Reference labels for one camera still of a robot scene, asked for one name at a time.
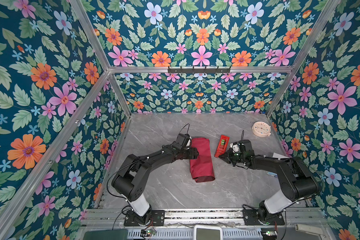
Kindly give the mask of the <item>maroon wrapping paper sheet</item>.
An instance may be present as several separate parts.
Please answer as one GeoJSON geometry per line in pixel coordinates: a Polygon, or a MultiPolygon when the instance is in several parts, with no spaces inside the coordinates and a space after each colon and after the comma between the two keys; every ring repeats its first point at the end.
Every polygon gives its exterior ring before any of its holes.
{"type": "Polygon", "coordinates": [[[195,138],[192,147],[196,148],[199,156],[190,160],[190,173],[196,183],[212,182],[215,180],[210,141],[206,138],[195,138]]]}

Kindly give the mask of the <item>black hook rail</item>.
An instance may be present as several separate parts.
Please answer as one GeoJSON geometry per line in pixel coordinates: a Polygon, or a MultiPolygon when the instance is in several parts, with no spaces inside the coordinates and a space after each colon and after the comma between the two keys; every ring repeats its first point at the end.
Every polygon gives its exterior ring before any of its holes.
{"type": "Polygon", "coordinates": [[[225,74],[230,73],[231,67],[168,67],[168,73],[174,74],[225,74]]]}

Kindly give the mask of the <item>red tape dispenser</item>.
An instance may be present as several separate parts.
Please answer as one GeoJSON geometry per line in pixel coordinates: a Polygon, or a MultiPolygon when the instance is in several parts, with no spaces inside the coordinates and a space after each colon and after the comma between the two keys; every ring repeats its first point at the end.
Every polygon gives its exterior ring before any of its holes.
{"type": "Polygon", "coordinates": [[[224,154],[226,152],[227,146],[229,144],[230,137],[221,135],[218,146],[216,148],[214,157],[219,158],[220,155],[224,154]]]}

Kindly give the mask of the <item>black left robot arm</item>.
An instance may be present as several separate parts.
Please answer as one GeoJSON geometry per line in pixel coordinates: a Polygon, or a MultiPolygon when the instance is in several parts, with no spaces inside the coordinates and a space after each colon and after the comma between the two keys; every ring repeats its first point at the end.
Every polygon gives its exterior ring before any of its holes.
{"type": "Polygon", "coordinates": [[[152,171],[177,160],[193,160],[198,156],[198,150],[192,147],[191,136],[181,133],[174,142],[163,145],[154,153],[128,155],[112,179],[111,186],[132,208],[132,216],[129,218],[135,218],[143,226],[151,221],[152,207],[144,196],[144,190],[152,171]]]}

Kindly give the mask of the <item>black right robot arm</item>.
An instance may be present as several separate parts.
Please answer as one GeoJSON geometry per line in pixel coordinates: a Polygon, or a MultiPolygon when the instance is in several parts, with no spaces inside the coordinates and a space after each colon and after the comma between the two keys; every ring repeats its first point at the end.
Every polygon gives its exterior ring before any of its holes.
{"type": "Polygon", "coordinates": [[[230,148],[219,159],[233,167],[266,171],[278,176],[280,190],[270,198],[259,203],[245,218],[247,224],[253,222],[268,225],[284,224],[282,211],[294,203],[309,199],[320,193],[320,185],[300,158],[274,158],[256,155],[249,140],[230,144],[230,148]]]}

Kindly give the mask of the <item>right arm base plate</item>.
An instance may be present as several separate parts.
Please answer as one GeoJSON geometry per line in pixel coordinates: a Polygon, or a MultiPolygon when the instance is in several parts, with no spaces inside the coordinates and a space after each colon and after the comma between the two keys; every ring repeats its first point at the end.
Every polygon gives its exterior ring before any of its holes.
{"type": "Polygon", "coordinates": [[[285,220],[282,213],[270,214],[266,209],[253,210],[243,209],[243,219],[246,226],[257,226],[257,225],[278,225],[284,226],[285,220]]]}

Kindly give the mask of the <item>dark green pad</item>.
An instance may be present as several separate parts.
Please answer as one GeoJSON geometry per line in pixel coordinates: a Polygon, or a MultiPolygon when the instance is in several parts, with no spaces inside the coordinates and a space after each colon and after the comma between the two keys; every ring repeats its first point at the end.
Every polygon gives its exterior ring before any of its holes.
{"type": "Polygon", "coordinates": [[[128,230],[101,230],[86,232],[83,240],[126,240],[128,238],[128,230]]]}

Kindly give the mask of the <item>white power strip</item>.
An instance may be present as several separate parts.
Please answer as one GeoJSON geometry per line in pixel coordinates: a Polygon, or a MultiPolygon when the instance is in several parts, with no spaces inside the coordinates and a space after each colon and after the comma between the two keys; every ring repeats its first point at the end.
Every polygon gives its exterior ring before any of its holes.
{"type": "Polygon", "coordinates": [[[324,236],[325,235],[322,228],[314,227],[314,226],[310,226],[310,225],[295,224],[295,230],[304,232],[304,233],[307,233],[310,235],[315,235],[315,236],[324,236]]]}

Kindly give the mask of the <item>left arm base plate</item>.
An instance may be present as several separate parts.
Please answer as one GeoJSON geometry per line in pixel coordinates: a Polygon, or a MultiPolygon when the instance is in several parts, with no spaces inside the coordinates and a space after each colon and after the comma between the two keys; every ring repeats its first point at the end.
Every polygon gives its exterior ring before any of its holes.
{"type": "Polygon", "coordinates": [[[164,210],[149,210],[144,216],[137,215],[133,210],[128,210],[124,220],[125,227],[162,227],[165,221],[164,210]]]}

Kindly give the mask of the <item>white screen device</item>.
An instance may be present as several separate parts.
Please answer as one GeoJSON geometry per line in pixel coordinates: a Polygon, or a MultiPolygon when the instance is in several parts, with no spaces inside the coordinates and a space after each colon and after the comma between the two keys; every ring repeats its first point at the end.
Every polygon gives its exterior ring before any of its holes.
{"type": "Polygon", "coordinates": [[[195,225],[193,240],[222,240],[223,230],[221,227],[211,225],[195,225]]]}

